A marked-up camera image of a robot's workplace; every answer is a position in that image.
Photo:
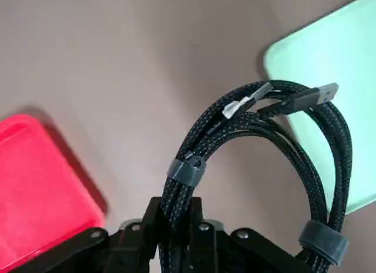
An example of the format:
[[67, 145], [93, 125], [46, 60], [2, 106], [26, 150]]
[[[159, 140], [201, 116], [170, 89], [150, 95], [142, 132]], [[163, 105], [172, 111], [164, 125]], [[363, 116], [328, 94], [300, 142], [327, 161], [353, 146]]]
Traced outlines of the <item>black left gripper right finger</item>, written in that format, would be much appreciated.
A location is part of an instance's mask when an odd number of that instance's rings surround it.
[[227, 234], [220, 222], [205, 220], [202, 200], [189, 207], [187, 272], [299, 272], [297, 258], [250, 228]]

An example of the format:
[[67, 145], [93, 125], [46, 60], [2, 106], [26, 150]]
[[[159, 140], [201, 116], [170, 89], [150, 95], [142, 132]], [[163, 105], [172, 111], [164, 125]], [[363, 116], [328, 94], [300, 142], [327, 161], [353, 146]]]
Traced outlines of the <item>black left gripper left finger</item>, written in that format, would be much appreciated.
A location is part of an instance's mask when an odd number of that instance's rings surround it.
[[125, 222], [114, 234], [89, 228], [55, 249], [50, 272], [149, 272], [157, 246], [164, 240], [162, 198], [152, 197], [140, 221]]

